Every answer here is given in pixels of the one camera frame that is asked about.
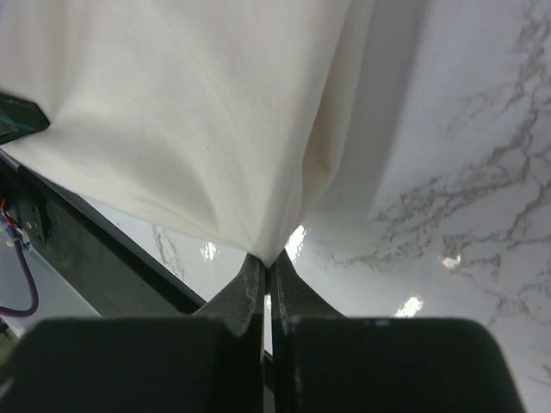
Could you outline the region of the cream white t shirt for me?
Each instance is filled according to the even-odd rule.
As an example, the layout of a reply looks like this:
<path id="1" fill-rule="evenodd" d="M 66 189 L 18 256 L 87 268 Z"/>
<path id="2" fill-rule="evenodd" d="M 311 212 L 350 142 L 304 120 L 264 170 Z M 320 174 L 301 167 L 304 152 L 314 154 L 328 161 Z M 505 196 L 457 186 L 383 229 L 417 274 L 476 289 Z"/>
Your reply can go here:
<path id="1" fill-rule="evenodd" d="M 4 1 L 3 146 L 76 194 L 266 264 L 397 88 L 421 1 Z"/>

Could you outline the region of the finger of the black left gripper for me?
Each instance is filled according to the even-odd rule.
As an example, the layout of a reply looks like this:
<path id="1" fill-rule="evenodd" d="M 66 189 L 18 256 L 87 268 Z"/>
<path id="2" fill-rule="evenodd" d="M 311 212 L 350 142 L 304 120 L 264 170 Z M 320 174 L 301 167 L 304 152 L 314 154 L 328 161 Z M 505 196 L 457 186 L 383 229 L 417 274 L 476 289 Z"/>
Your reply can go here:
<path id="1" fill-rule="evenodd" d="M 1 144 L 5 145 L 29 135 L 41 133 L 50 126 L 50 121 L 34 102 L 2 93 Z"/>

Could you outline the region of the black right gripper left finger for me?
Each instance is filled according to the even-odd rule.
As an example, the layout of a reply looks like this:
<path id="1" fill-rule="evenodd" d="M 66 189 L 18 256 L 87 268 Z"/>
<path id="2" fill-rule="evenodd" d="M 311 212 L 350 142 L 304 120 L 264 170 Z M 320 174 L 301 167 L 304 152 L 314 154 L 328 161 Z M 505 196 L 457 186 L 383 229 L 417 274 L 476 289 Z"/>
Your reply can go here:
<path id="1" fill-rule="evenodd" d="M 1 377 L 4 412 L 260 412 L 265 267 L 189 316 L 46 320 Z"/>

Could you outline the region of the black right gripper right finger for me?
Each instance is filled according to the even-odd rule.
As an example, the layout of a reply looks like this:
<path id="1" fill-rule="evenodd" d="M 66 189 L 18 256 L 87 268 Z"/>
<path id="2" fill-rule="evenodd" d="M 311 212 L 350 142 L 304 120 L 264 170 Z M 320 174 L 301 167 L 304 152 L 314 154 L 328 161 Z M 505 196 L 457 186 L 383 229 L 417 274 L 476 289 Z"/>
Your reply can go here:
<path id="1" fill-rule="evenodd" d="M 501 349 L 462 318 L 346 317 L 297 274 L 269 268 L 279 412 L 521 412 Z"/>

